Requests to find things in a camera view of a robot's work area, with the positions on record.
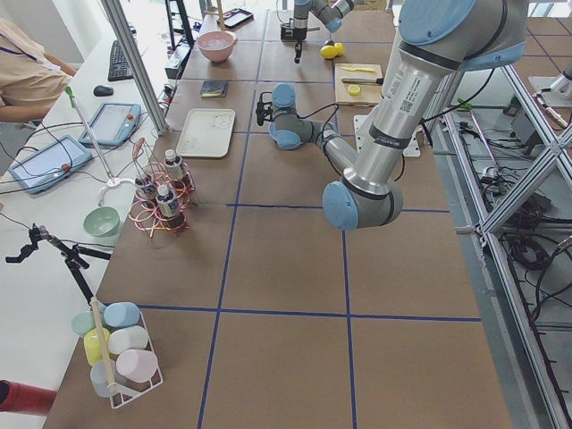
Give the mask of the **black sponge pad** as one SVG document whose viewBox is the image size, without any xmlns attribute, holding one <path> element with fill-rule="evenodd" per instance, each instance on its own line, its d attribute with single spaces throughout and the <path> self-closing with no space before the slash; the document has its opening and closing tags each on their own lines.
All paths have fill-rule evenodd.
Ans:
<svg viewBox="0 0 572 429">
<path fill-rule="evenodd" d="M 200 89 L 201 98 L 224 98 L 229 87 L 228 80 L 205 80 Z"/>
</svg>

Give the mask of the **cream plastic tray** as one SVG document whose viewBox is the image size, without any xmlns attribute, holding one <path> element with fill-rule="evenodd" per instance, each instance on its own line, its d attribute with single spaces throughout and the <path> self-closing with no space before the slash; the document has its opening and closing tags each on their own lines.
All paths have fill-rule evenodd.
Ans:
<svg viewBox="0 0 572 429">
<path fill-rule="evenodd" d="M 182 157 L 222 158 L 226 156 L 235 115 L 232 109 L 191 109 L 175 152 Z"/>
</svg>

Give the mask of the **pink bowl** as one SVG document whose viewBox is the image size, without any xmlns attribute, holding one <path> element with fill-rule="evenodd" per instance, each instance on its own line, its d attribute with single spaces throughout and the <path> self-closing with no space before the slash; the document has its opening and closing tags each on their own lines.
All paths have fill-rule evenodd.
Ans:
<svg viewBox="0 0 572 429">
<path fill-rule="evenodd" d="M 211 31 L 198 37 L 201 54 L 213 63 L 226 61 L 238 42 L 238 37 L 230 31 Z"/>
</svg>

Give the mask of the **lemon half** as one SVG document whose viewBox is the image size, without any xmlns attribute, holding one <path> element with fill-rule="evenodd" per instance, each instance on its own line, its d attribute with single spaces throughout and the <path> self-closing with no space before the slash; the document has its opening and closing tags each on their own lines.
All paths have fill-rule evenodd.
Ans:
<svg viewBox="0 0 572 429">
<path fill-rule="evenodd" d="M 359 85 L 349 84 L 349 85 L 347 86 L 347 92 L 348 92 L 351 96 L 355 97 L 355 96 L 358 96 L 358 95 L 360 94 L 361 88 L 360 88 Z"/>
</svg>

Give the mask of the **kitchen knife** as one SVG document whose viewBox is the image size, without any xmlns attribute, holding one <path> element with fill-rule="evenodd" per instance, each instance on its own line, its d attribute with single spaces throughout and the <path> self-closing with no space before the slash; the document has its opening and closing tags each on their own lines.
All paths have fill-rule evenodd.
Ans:
<svg viewBox="0 0 572 429">
<path fill-rule="evenodd" d="M 383 84 L 383 78 L 349 78 L 343 77 L 341 79 L 342 83 L 356 84 L 356 85 L 376 85 L 381 86 Z"/>
</svg>

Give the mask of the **small bottle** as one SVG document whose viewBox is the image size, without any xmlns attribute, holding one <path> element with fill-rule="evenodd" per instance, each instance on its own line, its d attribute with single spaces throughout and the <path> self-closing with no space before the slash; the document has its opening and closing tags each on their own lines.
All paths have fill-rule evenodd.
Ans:
<svg viewBox="0 0 572 429">
<path fill-rule="evenodd" d="M 173 190 L 166 184 L 157 188 L 156 202 L 164 219 L 170 219 L 180 214 L 180 205 Z"/>
<path fill-rule="evenodd" d="M 143 177 L 137 177 L 135 180 L 135 185 L 138 188 L 138 194 L 145 199 L 152 199 L 155 197 L 156 188 L 152 179 L 148 175 Z"/>
<path fill-rule="evenodd" d="M 181 180 L 184 176 L 184 168 L 182 159 L 176 154 L 173 149 L 167 149 L 164 153 L 165 156 L 165 170 L 173 180 Z"/>
</svg>

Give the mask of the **small bottle front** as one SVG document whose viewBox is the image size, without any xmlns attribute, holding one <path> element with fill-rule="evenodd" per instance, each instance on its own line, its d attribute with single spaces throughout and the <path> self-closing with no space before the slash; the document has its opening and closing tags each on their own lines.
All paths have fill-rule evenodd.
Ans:
<svg viewBox="0 0 572 429">
<path fill-rule="evenodd" d="M 180 214 L 180 205 L 173 190 L 166 184 L 157 188 L 156 202 L 164 219 L 170 219 Z"/>
</svg>

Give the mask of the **small bottle left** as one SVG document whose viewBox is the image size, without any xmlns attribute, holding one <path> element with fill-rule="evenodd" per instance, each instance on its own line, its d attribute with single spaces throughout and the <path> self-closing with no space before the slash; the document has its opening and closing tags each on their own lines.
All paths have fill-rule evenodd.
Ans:
<svg viewBox="0 0 572 429">
<path fill-rule="evenodd" d="M 135 180 L 135 185 L 138 188 L 138 194 L 145 199 L 152 199 L 155 197 L 156 188 L 152 179 L 148 175 L 143 177 L 137 177 Z"/>
</svg>

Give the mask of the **far blue teach pendant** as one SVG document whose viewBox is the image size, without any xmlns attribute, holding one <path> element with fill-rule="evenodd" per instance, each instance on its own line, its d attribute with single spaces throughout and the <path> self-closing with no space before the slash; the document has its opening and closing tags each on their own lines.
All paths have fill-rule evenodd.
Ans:
<svg viewBox="0 0 572 429">
<path fill-rule="evenodd" d="M 103 147 L 118 147 L 136 129 L 141 116 L 139 104 L 103 103 L 89 121 L 97 143 Z"/>
</svg>

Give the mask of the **blue teach pendant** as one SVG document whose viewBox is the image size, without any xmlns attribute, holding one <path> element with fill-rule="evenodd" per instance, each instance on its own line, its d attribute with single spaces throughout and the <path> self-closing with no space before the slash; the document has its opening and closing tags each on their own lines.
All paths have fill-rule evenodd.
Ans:
<svg viewBox="0 0 572 429">
<path fill-rule="evenodd" d="M 141 116 L 139 104 L 103 103 L 89 121 L 97 143 L 103 147 L 118 147 L 136 129 Z"/>
<path fill-rule="evenodd" d="M 70 135 L 56 139 L 8 169 L 29 194 L 53 187 L 93 158 L 91 152 Z"/>
</svg>

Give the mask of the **black keyboard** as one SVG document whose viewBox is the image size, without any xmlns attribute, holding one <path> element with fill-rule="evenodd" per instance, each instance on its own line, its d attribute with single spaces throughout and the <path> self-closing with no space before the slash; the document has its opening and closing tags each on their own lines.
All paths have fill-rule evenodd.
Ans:
<svg viewBox="0 0 572 429">
<path fill-rule="evenodd" d="M 129 62 L 118 40 L 111 45 L 107 80 L 109 82 L 130 80 L 133 78 Z"/>
</svg>

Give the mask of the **black computer mouse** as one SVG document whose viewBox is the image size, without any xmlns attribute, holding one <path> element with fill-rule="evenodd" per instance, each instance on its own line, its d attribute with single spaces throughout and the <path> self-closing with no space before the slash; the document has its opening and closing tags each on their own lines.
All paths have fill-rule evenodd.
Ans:
<svg viewBox="0 0 572 429">
<path fill-rule="evenodd" d="M 114 89 L 111 86 L 97 85 L 93 88 L 93 95 L 95 97 L 110 97 L 114 94 Z"/>
</svg>

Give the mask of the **white stand with rod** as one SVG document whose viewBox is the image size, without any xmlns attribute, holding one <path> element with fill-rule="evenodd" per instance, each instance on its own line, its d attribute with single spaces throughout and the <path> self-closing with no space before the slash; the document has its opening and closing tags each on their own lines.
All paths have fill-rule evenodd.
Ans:
<svg viewBox="0 0 572 429">
<path fill-rule="evenodd" d="M 101 147 L 97 141 L 97 136 L 96 136 L 95 132 L 93 131 L 92 127 L 89 125 L 88 120 L 86 119 L 84 113 L 82 112 L 80 105 L 79 105 L 79 102 L 77 101 L 77 98 L 75 97 L 75 95 L 72 92 L 72 88 L 70 86 L 67 86 L 65 88 L 64 92 L 67 94 L 67 96 L 70 99 L 71 107 L 77 111 L 77 114 L 80 118 L 80 121 L 83 124 L 84 129 L 87 132 L 88 136 L 90 137 L 91 144 L 95 148 L 97 155 L 99 157 L 99 160 L 102 163 L 102 165 L 105 169 L 105 173 L 107 175 L 107 182 L 106 182 L 105 186 L 101 190 L 99 190 L 99 194 L 98 194 L 97 205 L 99 207 L 101 207 L 105 203 L 105 194 L 107 191 L 118 188 L 123 184 L 130 184 L 132 186 L 135 186 L 135 181 L 132 178 L 120 178 L 112 172 L 111 167 L 109 166 L 108 162 L 105 159 L 105 155 L 103 153 L 103 150 L 101 149 Z"/>
</svg>

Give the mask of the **white plastic cup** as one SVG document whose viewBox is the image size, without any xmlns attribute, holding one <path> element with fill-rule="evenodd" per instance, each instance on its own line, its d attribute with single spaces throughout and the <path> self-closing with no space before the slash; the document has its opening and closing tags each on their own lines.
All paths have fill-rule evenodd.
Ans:
<svg viewBox="0 0 572 429">
<path fill-rule="evenodd" d="M 127 349 L 145 349 L 148 343 L 147 330 L 133 325 L 114 331 L 108 339 L 108 349 L 114 355 L 120 355 Z"/>
</svg>

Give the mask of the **pink plastic cup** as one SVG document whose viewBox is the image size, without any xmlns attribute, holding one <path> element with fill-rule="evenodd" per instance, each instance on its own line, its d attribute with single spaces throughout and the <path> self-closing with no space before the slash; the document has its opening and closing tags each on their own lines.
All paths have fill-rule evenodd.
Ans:
<svg viewBox="0 0 572 429">
<path fill-rule="evenodd" d="M 135 383 L 150 380 L 158 368 L 158 360 L 153 351 L 126 349 L 116 360 L 116 370 Z"/>
</svg>

